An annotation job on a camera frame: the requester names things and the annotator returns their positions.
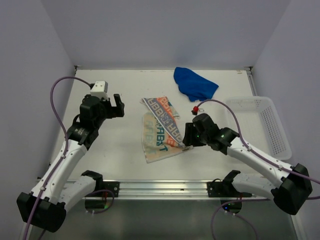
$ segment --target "white table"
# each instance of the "white table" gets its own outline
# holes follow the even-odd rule
[[[200,76],[219,85],[213,98],[224,101],[230,97],[252,96],[246,71],[196,70]],[[99,136],[88,153],[79,161],[70,179],[77,179],[85,170],[101,173],[109,180],[213,180],[223,179],[231,170],[255,174],[242,162],[211,150],[208,146],[196,147],[188,152],[153,163],[146,163],[142,148],[142,117],[147,111],[141,98],[167,96],[180,114],[177,120],[184,136],[185,123],[191,122],[192,108],[196,105],[179,92],[173,70],[78,70],[76,76],[90,83],[108,82],[108,95],[114,105],[113,94],[120,94],[125,104],[123,118],[104,121]],[[89,94],[86,85],[75,81],[66,107],[63,122],[68,128],[79,113],[83,97]],[[224,107],[217,103],[202,105],[219,127],[226,126]],[[63,142],[59,133],[53,156]]]

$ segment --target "laundry basket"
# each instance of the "laundry basket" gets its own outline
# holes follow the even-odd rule
[[[278,160],[291,158],[287,136],[270,98],[232,97],[225,103],[235,113],[244,139]],[[228,110],[226,118],[229,128],[237,132],[235,120]]]

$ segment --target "white plastic basket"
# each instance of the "white plastic basket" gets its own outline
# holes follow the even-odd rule
[[[225,103],[235,113],[244,139],[278,160],[291,158],[287,136],[270,98],[232,97]],[[235,120],[227,109],[226,118],[229,128],[237,132]]]

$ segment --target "gray floor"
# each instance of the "gray floor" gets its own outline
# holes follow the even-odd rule
[[[56,233],[43,240],[211,240],[211,216],[220,204],[212,200],[115,200],[107,212],[91,216],[79,202]],[[296,240],[291,217],[272,201],[246,202],[239,213],[256,227],[261,240]],[[255,240],[241,219],[219,212],[214,229],[218,240]],[[39,236],[33,228],[31,240]]]

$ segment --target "towel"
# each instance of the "towel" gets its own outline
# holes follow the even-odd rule
[[[143,115],[142,147],[147,163],[169,158],[192,147],[185,147],[175,118],[178,112],[167,97],[143,98],[149,111]]]
[[[212,99],[219,87],[214,82],[199,76],[185,67],[176,67],[173,78],[176,84],[178,84],[179,91],[187,95],[191,102]]]

